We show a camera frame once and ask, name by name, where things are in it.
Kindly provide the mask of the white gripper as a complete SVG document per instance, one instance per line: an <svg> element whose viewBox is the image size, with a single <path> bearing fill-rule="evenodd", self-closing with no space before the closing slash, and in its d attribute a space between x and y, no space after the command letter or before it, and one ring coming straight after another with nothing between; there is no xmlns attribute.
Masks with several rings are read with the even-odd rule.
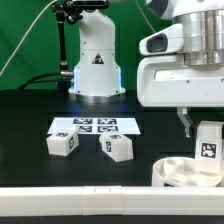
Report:
<svg viewBox="0 0 224 224"><path fill-rule="evenodd" d="M178 107L190 138L187 107L224 106L224 65L186 66L182 55L144 58L137 70L137 96L144 107Z"/></svg>

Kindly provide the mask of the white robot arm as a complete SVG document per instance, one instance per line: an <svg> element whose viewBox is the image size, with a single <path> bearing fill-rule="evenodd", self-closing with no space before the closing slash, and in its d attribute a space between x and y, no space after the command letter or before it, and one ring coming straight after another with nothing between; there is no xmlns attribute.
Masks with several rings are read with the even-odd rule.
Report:
<svg viewBox="0 0 224 224"><path fill-rule="evenodd" d="M139 43L137 97L144 107L224 107L224 0L145 0L172 25ZM99 11L80 21L80 61L71 92L90 101L122 93L115 26Z"/></svg>

